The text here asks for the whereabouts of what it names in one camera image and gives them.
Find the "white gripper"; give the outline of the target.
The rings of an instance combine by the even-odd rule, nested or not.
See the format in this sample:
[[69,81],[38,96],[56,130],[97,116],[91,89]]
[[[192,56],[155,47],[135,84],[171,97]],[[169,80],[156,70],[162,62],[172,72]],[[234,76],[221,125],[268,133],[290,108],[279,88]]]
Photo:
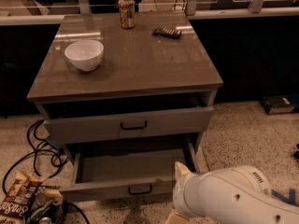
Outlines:
[[187,224],[186,217],[201,217],[202,211],[198,196],[198,187],[202,176],[191,173],[191,170],[183,163],[175,162],[176,185],[173,189],[172,209],[164,224]]

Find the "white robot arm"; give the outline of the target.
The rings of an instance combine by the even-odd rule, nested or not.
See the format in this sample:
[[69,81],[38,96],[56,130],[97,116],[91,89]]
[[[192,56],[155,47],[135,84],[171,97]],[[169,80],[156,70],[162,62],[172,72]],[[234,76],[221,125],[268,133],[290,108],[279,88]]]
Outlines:
[[268,179],[243,165],[205,174],[175,163],[173,208],[164,224],[211,217],[219,224],[299,224],[299,207],[271,196]]

